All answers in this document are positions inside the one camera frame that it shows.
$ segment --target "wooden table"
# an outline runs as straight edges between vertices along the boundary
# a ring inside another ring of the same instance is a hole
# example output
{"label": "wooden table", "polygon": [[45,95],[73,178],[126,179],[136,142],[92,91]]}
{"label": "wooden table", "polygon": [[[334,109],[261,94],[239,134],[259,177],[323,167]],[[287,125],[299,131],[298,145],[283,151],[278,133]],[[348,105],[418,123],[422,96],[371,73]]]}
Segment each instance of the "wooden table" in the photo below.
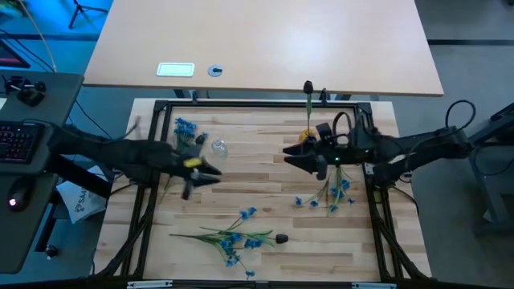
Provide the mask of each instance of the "wooden table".
{"label": "wooden table", "polygon": [[[156,76],[159,63],[194,63],[194,76]],[[443,94],[414,0],[116,0],[84,85],[300,92],[305,80]]]}
{"label": "wooden table", "polygon": [[[129,126],[137,116],[141,116],[141,129],[133,132],[130,138],[147,138],[154,101],[134,101]],[[392,104],[372,102],[371,105],[377,127],[385,134],[397,136]],[[335,108],[314,109],[312,125],[332,123],[339,111]],[[258,212],[255,218],[241,227],[243,231],[273,229],[277,234],[290,237],[289,242],[275,248],[265,246],[242,252],[242,260],[249,269],[255,270],[256,279],[378,280],[361,166],[344,167],[352,178],[349,196],[356,200],[353,205],[343,202],[340,209],[328,218],[323,207],[313,210],[294,206],[295,196],[306,198],[323,185],[315,176],[284,163],[281,153],[283,147],[297,142],[299,132],[305,128],[303,108],[173,107],[172,117],[193,121],[198,124],[198,131],[210,134],[203,153],[212,165],[223,171],[222,182],[196,189],[189,201],[183,201],[180,196],[182,181],[173,179],[173,185],[165,193],[167,177],[161,176],[146,259],[146,279],[245,279],[244,269],[225,267],[221,256],[211,245],[168,234],[205,233],[199,226],[227,228],[240,210],[254,206]],[[340,121],[337,131],[347,130],[345,122]],[[173,127],[170,131],[168,140],[172,141]],[[210,142],[218,138],[226,142],[229,150],[227,159],[214,156],[210,149]],[[126,184],[127,180],[121,178],[114,189]],[[398,183],[398,186],[411,193],[409,185]],[[98,269],[107,264],[127,237],[135,191],[136,188],[131,187],[109,200],[96,249]],[[429,275],[414,204],[394,191],[390,193],[390,203],[398,242],[418,268]],[[136,259],[137,250],[133,255],[132,270]]]}

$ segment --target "white label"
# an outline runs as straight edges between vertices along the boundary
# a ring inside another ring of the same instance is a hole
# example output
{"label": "white label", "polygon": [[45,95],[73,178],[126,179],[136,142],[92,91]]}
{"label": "white label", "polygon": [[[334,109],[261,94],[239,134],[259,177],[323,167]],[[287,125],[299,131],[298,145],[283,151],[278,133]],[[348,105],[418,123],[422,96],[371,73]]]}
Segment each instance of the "white label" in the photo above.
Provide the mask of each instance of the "white label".
{"label": "white label", "polygon": [[194,63],[159,63],[157,76],[191,77]]}

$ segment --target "white bag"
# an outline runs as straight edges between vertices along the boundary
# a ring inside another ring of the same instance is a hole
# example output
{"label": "white bag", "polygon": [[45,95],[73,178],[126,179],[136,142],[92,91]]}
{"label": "white bag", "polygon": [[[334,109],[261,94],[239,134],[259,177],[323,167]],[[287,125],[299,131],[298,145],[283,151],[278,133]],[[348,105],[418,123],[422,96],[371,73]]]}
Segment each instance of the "white bag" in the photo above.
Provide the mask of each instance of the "white bag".
{"label": "white bag", "polygon": [[[98,177],[107,181],[104,172],[102,172],[98,165],[90,168],[88,172],[94,173]],[[65,181],[58,185],[57,191],[59,191],[63,198],[64,205],[66,205],[67,210],[70,213],[72,224],[105,210],[107,203],[105,198],[79,187],[72,182]]]}

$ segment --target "computer mouse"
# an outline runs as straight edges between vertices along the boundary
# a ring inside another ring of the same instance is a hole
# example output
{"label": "computer mouse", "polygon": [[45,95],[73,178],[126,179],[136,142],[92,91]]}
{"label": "computer mouse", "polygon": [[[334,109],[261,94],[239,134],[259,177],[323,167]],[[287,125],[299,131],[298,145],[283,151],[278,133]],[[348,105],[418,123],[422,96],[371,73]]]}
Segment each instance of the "computer mouse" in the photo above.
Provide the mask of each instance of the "computer mouse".
{"label": "computer mouse", "polygon": [[7,193],[7,206],[14,212],[21,212],[29,206],[34,191],[34,177],[20,177],[14,181]]}

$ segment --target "keyboard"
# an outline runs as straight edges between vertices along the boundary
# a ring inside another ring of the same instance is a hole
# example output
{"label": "keyboard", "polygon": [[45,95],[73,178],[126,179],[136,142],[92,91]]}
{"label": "keyboard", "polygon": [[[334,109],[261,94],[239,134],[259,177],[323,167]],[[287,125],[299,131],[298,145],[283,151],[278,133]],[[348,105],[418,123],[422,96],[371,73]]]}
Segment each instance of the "keyboard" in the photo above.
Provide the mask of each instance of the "keyboard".
{"label": "keyboard", "polygon": [[30,164],[44,124],[0,121],[0,162]]}

